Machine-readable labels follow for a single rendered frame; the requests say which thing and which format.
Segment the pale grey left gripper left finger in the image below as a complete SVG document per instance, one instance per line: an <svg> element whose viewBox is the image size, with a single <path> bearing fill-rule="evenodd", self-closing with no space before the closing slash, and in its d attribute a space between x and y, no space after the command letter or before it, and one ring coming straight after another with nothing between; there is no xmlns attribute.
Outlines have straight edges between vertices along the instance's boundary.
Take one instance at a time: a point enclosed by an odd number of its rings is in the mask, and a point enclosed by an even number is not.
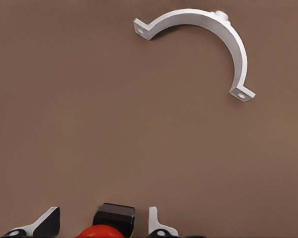
<svg viewBox="0 0 298 238"><path fill-rule="evenodd" d="M34 223L14 228L3 238L56 238L60 231L60 207L51 207Z"/></svg>

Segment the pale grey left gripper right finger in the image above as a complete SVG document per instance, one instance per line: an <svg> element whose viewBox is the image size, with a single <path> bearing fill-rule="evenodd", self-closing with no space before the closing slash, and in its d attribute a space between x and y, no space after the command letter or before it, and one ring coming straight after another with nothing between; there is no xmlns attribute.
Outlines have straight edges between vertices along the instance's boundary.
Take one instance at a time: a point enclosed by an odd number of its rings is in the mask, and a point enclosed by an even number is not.
<svg viewBox="0 0 298 238"><path fill-rule="evenodd" d="M157 208L151 206L149 208L149 236L179 236L175 228L161 224L158 221Z"/></svg>

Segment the white curved pipe clamp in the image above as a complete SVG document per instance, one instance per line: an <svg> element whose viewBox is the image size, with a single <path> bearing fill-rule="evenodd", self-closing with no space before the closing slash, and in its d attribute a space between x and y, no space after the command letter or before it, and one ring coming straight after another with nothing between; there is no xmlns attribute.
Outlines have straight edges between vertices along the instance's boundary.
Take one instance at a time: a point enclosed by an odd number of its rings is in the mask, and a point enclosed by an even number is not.
<svg viewBox="0 0 298 238"><path fill-rule="evenodd" d="M248 69L244 43L223 11L185 8L165 13L149 24L138 18L134 20L135 32L148 41L163 30L179 25L198 26L217 35L227 46L233 60L234 76L229 93L244 103L255 97L256 94L244 86Z"/></svg>

